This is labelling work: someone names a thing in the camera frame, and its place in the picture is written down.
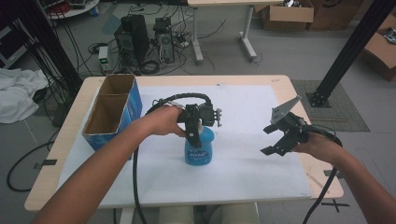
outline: blue box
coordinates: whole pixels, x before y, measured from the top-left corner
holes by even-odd
[[[105,78],[82,135],[93,150],[98,150],[132,121],[140,118],[142,101],[133,75]]]

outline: blue spray bottle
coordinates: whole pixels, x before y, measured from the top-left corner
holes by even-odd
[[[198,124],[199,139],[201,140],[201,147],[193,147],[186,139],[184,146],[186,163],[190,165],[205,165],[212,160],[212,141],[215,135],[209,128]]]

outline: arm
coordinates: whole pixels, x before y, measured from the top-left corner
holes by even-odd
[[[368,223],[396,223],[396,200],[345,149],[317,133],[294,148],[334,165],[358,202]]]
[[[181,109],[163,106],[132,122],[89,157],[51,197],[33,223],[86,223],[140,143],[152,134],[175,133]]]

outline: cardboard box on floor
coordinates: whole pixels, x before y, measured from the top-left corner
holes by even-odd
[[[314,19],[314,6],[309,0],[302,0],[302,7],[279,7],[277,4],[257,5],[264,30],[303,31]]]
[[[315,7],[310,31],[345,30],[361,7],[363,0],[311,0]]]
[[[108,75],[93,103],[82,135],[98,150],[140,118],[142,101],[133,75]]]
[[[387,81],[396,81],[396,44],[384,36],[396,29],[396,17],[389,15],[361,52],[360,58]]]

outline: forearm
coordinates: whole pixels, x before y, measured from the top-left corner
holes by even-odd
[[[396,200],[347,153],[335,167],[343,174],[368,223],[396,223]]]
[[[87,159],[40,210],[34,223],[86,223],[120,170],[149,136],[141,120],[132,123]]]

